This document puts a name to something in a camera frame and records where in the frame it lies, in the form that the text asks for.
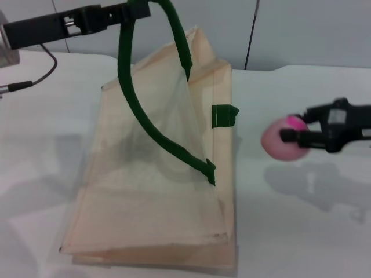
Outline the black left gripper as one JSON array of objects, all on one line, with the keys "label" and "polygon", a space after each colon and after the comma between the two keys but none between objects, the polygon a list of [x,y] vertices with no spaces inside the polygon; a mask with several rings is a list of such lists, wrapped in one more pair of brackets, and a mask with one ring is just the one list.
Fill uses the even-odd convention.
[{"label": "black left gripper", "polygon": [[[2,26],[9,47],[25,47],[59,41],[81,34],[83,13],[87,7],[6,23]],[[89,21],[86,33],[98,33],[112,25],[127,25],[127,21]]]}]

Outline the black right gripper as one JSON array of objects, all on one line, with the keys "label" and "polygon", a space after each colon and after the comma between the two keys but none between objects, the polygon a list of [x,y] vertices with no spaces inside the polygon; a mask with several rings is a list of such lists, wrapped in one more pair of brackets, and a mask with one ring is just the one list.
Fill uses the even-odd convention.
[{"label": "black right gripper", "polygon": [[280,129],[284,143],[338,153],[348,143],[370,140],[370,105],[352,105],[346,98],[338,98],[331,104],[307,108],[300,119],[306,124],[320,122],[322,132]]}]

